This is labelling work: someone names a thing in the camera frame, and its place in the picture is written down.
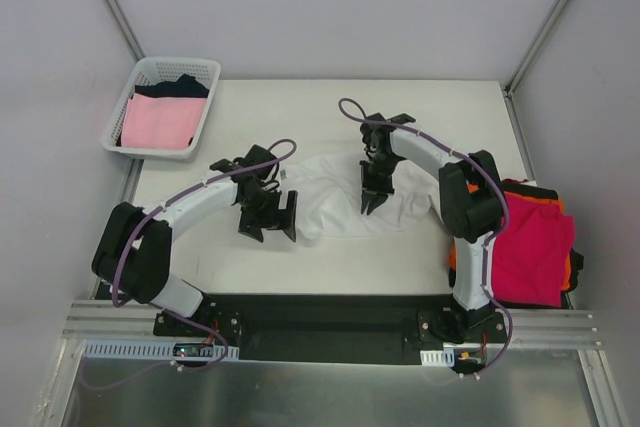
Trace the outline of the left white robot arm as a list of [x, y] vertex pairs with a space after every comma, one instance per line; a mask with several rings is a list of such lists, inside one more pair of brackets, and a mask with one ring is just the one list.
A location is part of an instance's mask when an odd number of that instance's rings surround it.
[[267, 231], [296, 238], [296, 191], [282, 193], [276, 179], [288, 154], [252, 146], [248, 153], [210, 165], [197, 183], [171, 197], [136, 206], [121, 202], [110, 213], [91, 262], [92, 272], [111, 287], [111, 303], [130, 301], [177, 315], [192, 336], [205, 333], [212, 313], [208, 296], [172, 274], [173, 244], [188, 230], [229, 207], [240, 210], [238, 232], [262, 242]]

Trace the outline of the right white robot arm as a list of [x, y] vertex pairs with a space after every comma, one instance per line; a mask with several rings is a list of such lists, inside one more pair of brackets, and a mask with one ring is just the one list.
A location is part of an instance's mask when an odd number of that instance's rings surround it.
[[423, 132], [415, 119], [366, 116], [360, 126], [361, 212], [371, 214], [394, 194], [397, 165], [410, 161], [437, 180], [439, 215], [454, 237], [456, 274], [448, 309], [429, 322], [434, 337], [460, 344], [481, 335], [494, 313], [489, 279], [495, 237], [509, 220], [492, 155], [463, 154]]

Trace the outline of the white plastic laundry basket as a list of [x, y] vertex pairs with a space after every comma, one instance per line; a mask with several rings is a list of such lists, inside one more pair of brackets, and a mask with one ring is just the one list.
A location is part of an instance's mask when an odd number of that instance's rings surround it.
[[139, 159], [189, 160], [220, 73], [220, 64], [213, 60], [141, 59], [104, 130], [103, 148]]

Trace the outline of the white t shirt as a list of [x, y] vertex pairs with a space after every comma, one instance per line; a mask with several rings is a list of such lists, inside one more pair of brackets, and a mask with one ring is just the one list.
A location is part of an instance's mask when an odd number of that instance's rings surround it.
[[393, 174], [395, 193], [373, 213], [361, 213], [360, 160], [359, 154], [328, 153], [281, 168], [281, 188], [298, 193], [296, 230], [302, 238], [379, 237], [440, 213], [436, 180], [406, 161]]

